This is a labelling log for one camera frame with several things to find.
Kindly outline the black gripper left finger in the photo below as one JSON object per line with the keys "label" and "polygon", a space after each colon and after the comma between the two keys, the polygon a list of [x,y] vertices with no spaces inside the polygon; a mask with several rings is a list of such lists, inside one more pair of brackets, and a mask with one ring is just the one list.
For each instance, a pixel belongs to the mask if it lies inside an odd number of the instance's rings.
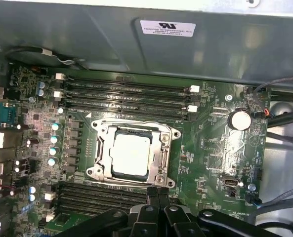
{"label": "black gripper left finger", "polygon": [[61,237],[156,237],[159,224],[158,188],[147,188],[147,203],[134,206],[137,212],[126,214],[110,209],[59,235]]}

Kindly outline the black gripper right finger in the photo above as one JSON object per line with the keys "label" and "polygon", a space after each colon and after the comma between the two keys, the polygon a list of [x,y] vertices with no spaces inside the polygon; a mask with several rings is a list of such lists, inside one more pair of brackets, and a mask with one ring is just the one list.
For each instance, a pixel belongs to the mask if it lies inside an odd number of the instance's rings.
{"label": "black gripper right finger", "polygon": [[218,212],[204,209],[197,216],[185,211],[185,206],[171,204],[168,188],[159,188],[159,202],[172,237],[260,237],[262,229]]}

